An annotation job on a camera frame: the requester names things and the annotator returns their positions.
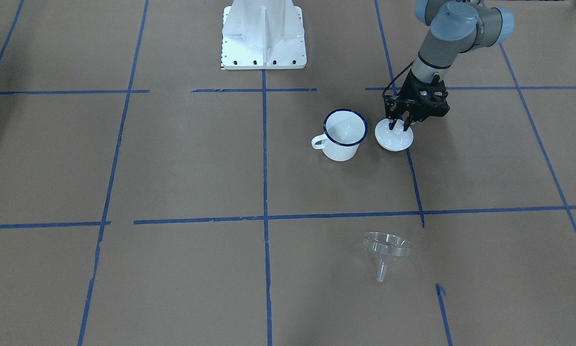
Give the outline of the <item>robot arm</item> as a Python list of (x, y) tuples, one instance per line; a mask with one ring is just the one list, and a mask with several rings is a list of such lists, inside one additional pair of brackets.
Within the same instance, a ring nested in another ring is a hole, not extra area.
[(509, 9), (486, 8), (479, 1), (418, 0), (415, 16), (429, 31), (417, 57), (404, 68), (398, 95), (382, 94), (390, 130), (406, 132), (414, 123), (445, 116), (450, 106), (444, 77), (456, 57), (504, 42), (515, 26)]

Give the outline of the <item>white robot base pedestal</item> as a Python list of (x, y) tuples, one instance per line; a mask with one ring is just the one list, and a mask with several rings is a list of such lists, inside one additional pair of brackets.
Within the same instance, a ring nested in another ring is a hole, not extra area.
[(222, 13), (221, 68), (288, 70), (307, 65), (301, 7), (291, 0), (235, 0)]

